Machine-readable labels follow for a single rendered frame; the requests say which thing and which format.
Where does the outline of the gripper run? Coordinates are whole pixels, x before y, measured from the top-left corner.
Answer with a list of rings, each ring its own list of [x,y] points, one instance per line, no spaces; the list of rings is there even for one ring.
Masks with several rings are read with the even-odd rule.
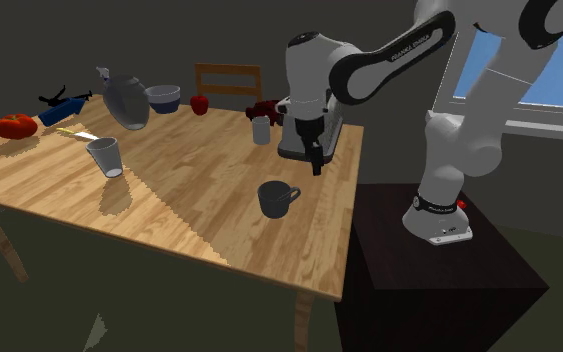
[[[322,134],[322,118],[312,120],[295,119],[295,129],[305,148],[310,148],[310,162],[314,176],[322,173],[323,148],[319,137]]]

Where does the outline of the yellow handled knife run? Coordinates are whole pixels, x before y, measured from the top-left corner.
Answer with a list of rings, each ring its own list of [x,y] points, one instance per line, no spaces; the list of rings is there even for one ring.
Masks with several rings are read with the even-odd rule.
[[[57,131],[71,135],[71,136],[76,136],[76,137],[80,137],[80,138],[84,138],[84,139],[88,139],[88,140],[97,140],[99,139],[99,137],[92,135],[90,133],[87,132],[75,132],[66,128],[56,128]]]

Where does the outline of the grey tumbler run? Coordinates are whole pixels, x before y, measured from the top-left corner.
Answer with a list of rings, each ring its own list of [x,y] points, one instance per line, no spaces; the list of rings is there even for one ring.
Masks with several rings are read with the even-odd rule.
[[[116,138],[98,138],[89,142],[86,145],[86,150],[92,156],[105,177],[115,178],[122,174],[123,164]]]

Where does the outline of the blue box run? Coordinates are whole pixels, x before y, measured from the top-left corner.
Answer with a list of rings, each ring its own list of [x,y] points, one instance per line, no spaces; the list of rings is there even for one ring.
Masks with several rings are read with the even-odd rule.
[[[50,127],[72,114],[79,114],[85,102],[85,99],[67,98],[63,103],[40,113],[38,118],[45,127]]]

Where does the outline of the grey cup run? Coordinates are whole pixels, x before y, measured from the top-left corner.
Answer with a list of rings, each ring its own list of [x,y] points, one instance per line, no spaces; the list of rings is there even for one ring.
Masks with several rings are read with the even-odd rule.
[[[252,119],[252,136],[256,145],[270,143],[270,119],[268,116],[257,116]]]

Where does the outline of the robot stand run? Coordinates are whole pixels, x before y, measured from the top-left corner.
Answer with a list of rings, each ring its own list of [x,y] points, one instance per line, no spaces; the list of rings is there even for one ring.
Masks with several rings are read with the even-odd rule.
[[[360,184],[343,297],[343,352],[488,352],[547,291],[465,195],[469,241],[433,246],[402,223],[414,184]]]

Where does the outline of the white and blue bowl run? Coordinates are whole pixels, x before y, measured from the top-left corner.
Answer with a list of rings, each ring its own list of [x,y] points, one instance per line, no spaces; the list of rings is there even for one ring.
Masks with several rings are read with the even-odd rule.
[[[181,102],[181,90],[176,85],[157,85],[145,90],[150,107],[158,114],[176,112]]]

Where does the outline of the silver coffee machine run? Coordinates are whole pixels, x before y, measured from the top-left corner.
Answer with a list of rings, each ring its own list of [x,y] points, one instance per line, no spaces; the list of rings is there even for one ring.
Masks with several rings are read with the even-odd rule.
[[[331,90],[326,91],[327,112],[324,114],[324,132],[318,137],[323,147],[323,162],[329,163],[333,159],[339,134],[343,125],[343,118],[337,109],[337,99]],[[296,132],[295,118],[283,114],[282,138],[278,144],[277,152],[280,157],[307,161],[304,146]]]

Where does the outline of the dark grey mug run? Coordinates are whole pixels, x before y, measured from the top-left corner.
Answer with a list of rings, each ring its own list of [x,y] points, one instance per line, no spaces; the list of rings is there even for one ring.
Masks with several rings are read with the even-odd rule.
[[[292,187],[279,180],[267,181],[257,189],[262,213],[271,219],[284,217],[290,204],[301,195],[298,187]]]

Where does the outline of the red apple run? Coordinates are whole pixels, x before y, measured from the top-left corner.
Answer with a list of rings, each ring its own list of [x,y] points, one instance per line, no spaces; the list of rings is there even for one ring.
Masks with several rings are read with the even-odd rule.
[[[203,116],[209,109],[209,100],[203,95],[193,96],[190,99],[190,106],[194,114]]]

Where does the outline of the wooden table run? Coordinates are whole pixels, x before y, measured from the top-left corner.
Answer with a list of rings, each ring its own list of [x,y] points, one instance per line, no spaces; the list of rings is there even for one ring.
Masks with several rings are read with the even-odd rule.
[[[122,174],[105,177],[86,150],[93,140],[56,128],[116,138]],[[314,299],[342,297],[363,134],[344,126],[314,176],[274,144],[256,145],[239,111],[181,106],[130,131],[94,97],[28,139],[0,137],[0,206],[291,288],[295,351],[307,352]],[[279,219],[257,195],[272,180],[301,190]]]

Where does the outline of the black figure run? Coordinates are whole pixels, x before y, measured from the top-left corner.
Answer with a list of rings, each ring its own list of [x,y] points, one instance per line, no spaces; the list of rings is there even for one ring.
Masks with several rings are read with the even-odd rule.
[[[66,91],[66,86],[63,85],[62,88],[60,89],[60,91],[54,95],[51,98],[46,98],[44,96],[39,96],[38,100],[46,103],[49,107],[56,107],[58,105],[61,105],[62,103],[65,103],[67,101],[67,98],[62,98],[62,95],[65,93]],[[81,95],[77,95],[77,96],[72,96],[72,99],[82,99],[82,100],[86,100],[88,101],[90,97],[93,96],[93,92],[91,90],[89,90],[86,94],[81,94]]]

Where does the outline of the wooden chair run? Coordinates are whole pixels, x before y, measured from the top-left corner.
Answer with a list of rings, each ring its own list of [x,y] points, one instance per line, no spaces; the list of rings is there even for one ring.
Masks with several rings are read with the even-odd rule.
[[[254,78],[255,85],[235,86],[235,85],[204,84],[202,82],[202,76],[204,74],[252,76]],[[195,78],[196,78],[196,89],[198,96],[203,96],[207,93],[210,93],[210,94],[253,96],[256,97],[258,101],[263,100],[262,85],[261,85],[261,67],[258,65],[196,63]]]

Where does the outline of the red tomato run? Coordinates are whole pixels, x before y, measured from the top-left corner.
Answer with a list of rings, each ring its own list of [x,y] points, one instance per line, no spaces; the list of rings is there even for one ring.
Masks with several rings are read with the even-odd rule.
[[[25,114],[10,114],[0,118],[0,137],[20,140],[33,136],[37,123]]]

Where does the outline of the dark red object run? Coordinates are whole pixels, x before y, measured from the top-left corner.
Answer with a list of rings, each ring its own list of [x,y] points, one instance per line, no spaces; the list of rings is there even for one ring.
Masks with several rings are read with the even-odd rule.
[[[256,102],[253,107],[246,108],[245,115],[249,120],[253,120],[256,117],[267,116],[271,126],[274,126],[275,124],[282,126],[284,115],[276,111],[275,106],[277,103],[278,100]]]

